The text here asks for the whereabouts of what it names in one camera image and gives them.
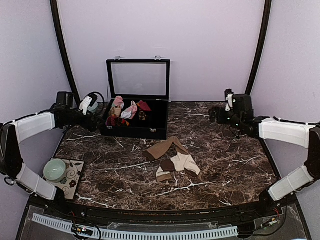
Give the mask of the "cream brown block sock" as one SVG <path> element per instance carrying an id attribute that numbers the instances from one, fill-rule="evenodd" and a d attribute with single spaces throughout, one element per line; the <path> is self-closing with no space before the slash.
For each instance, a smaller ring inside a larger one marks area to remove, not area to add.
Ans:
<path id="1" fill-rule="evenodd" d="M 193 157 L 188 154 L 177 153 L 171 159 L 163 160 L 158 168 L 155 177 L 158 183 L 170 180 L 172 172 L 186 172 L 192 177 L 197 177 L 201 170 Z"/>

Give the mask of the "tan ribbed sock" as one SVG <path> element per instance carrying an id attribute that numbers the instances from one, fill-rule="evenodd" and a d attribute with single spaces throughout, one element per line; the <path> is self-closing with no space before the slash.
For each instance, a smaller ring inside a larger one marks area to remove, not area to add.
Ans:
<path id="1" fill-rule="evenodd" d="M 158 160 L 161 158 L 166 152 L 169 151 L 171 146 L 175 146 L 175 151 L 177 153 L 183 154 L 183 155 L 189 155 L 190 153 L 183 147 L 180 140 L 176 136 L 172 136 L 169 139 L 157 143 L 153 145 L 152 147 L 145 150 L 142 155 L 148 158 L 150 161 Z"/>

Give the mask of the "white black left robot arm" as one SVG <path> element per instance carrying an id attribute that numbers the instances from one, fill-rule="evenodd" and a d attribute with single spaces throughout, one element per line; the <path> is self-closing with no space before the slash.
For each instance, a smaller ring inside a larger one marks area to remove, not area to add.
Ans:
<path id="1" fill-rule="evenodd" d="M 95 132 L 102 121 L 97 116 L 99 92 L 89 93 L 80 103 L 73 107 L 74 95 L 71 92 L 57 93 L 56 103 L 50 109 L 36 112 L 0 125 L 0 173 L 4 181 L 13 186 L 17 184 L 47 201 L 52 201 L 51 210 L 60 218 L 67 218 L 71 213 L 70 206 L 64 202 L 62 189 L 49 182 L 47 177 L 27 167 L 20 151 L 20 144 L 43 132 L 64 127 L 81 126 Z"/>

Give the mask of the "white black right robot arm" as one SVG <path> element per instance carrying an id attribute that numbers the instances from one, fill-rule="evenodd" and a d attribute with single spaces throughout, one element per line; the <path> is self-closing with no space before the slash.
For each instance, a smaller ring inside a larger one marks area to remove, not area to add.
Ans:
<path id="1" fill-rule="evenodd" d="M 255 116 L 252 98 L 248 94 L 224 93 L 223 106 L 212 107 L 209 119 L 239 130 L 242 135 L 261 140 L 275 140 L 308 150 L 304 164 L 267 187 L 255 205 L 255 213 L 266 217 L 275 203 L 306 188 L 320 179 L 320 124 L 283 120 L 277 117 Z"/>

